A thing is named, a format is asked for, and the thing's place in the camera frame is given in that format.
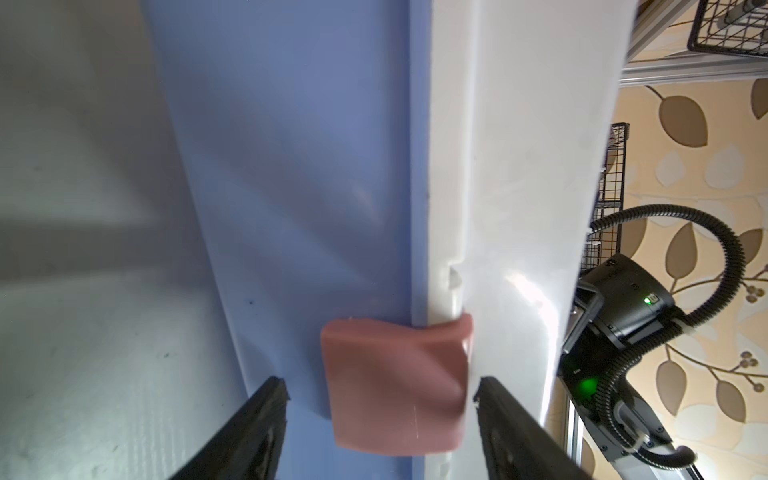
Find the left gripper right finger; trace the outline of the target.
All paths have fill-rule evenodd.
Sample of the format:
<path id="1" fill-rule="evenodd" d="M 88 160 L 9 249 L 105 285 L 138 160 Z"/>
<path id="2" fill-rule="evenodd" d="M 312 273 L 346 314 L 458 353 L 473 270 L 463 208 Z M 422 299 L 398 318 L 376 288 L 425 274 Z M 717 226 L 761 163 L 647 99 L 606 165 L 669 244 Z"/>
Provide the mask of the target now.
<path id="1" fill-rule="evenodd" d="M 589 477 L 496 378 L 480 380 L 473 402 L 491 480 Z"/>

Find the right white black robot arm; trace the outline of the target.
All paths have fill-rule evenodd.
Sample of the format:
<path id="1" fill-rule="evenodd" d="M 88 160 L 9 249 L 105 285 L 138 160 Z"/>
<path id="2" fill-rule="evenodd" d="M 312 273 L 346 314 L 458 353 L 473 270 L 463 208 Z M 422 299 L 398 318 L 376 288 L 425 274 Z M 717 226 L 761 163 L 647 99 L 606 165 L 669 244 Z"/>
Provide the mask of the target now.
<path id="1" fill-rule="evenodd" d="M 629 257 L 617 253 L 583 272 L 576 286 L 573 326 L 562 347 L 558 376 L 603 457 L 624 479 L 699 479 L 697 455 L 674 446 L 658 416 L 628 382 L 642 358 L 720 313 L 736 296 L 745 254 L 734 231 L 701 210 L 671 204 L 629 208 L 595 219 L 592 233 L 649 217 L 674 217 L 709 231 L 724 253 L 714 292 L 692 312 Z"/>

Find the white blue plastic toolbox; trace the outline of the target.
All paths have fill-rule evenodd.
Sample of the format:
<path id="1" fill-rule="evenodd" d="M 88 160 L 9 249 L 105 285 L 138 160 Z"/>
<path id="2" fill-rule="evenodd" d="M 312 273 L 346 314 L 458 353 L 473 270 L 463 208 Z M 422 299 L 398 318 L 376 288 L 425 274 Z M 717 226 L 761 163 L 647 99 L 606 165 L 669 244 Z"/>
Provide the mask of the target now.
<path id="1" fill-rule="evenodd" d="M 493 377 L 547 416 L 637 5 L 633 1 L 146 1 L 161 82 L 246 388 L 286 381 L 281 479 L 484 479 L 473 402 Z M 321 332 L 468 314 L 450 379 L 355 367 L 413 439 L 339 446 Z"/>

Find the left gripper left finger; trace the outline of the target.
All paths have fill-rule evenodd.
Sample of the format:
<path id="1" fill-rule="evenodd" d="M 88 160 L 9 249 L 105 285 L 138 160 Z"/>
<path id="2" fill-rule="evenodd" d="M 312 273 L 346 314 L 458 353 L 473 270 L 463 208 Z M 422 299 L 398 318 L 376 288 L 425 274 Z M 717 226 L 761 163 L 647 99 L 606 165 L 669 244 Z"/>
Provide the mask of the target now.
<path id="1" fill-rule="evenodd" d="M 283 379 L 272 376 L 174 479 L 276 478 L 290 397 Z"/>

